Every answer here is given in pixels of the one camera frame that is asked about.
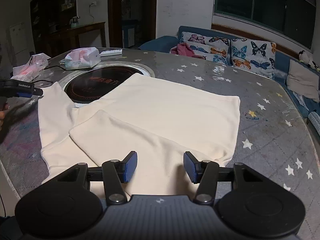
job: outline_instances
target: window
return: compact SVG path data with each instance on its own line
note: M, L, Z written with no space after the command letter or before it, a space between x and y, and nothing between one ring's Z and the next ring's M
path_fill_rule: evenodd
M215 0L215 12L265 26L311 48L316 7L306 0Z

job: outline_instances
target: doorway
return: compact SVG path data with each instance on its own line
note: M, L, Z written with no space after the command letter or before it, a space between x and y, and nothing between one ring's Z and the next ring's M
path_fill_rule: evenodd
M138 48L156 38L156 0L108 0L110 47Z

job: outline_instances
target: yellow star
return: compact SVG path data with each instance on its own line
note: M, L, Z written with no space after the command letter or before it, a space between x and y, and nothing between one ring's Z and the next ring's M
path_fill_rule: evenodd
M255 113L252 112L251 110L249 110L249 115L251 115L252 117L257 117L257 116L255 115Z

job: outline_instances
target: table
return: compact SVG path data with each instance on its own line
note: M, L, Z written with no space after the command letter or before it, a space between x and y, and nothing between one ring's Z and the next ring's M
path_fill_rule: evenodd
M50 65L57 65L67 53L52 58ZM161 52L123 49L122 55L103 60L144 64L156 78L220 95L239 96L236 150L227 166L245 163L296 194L307 212L300 237L320 239L319 161L305 122L278 83L241 69ZM69 73L54 67L42 71L38 79L56 82ZM38 87L49 85L37 83ZM11 108L0 131L0 160L17 194L23 196L41 184L48 169L40 155L37 98L11 98L9 103ZM219 183L216 197L229 190L230 183Z
M70 48L68 49L78 49L80 48L79 35L87 33L94 30L100 30L101 43L103 47L106 47L106 34L104 28L105 22L93 23L88 25L81 25L75 28L57 31L55 33L49 34L46 38L46 49L49 56L58 55L58 48L55 44L59 40L70 40Z

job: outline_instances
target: sofa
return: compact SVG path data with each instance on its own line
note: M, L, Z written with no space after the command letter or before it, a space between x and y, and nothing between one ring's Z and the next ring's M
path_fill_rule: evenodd
M139 47L139 49L169 53L170 49L177 46L177 44L179 43L182 37L182 32L196 33L208 37L222 37L229 40L242 38L232 34L219 32L216 30L201 29L190 26L180 26L178 29L177 37L163 36L142 44ZM229 47L228 54L231 54L231 46ZM298 109L302 117L308 118L313 124L313 126L316 128L318 134L320 135L320 116L318 115L320 114L320 105L310 98L305 98L304 96L297 95L296 93L289 90L286 85L286 78L289 72L289 63L291 59L298 62L301 66L308 68L305 64L300 63L296 58L288 56L280 51L276 51L274 64L274 80L284 88L284 90L290 96L291 100L294 102L296 108ZM309 70L320 76L320 74L317 71L311 68L309 68Z

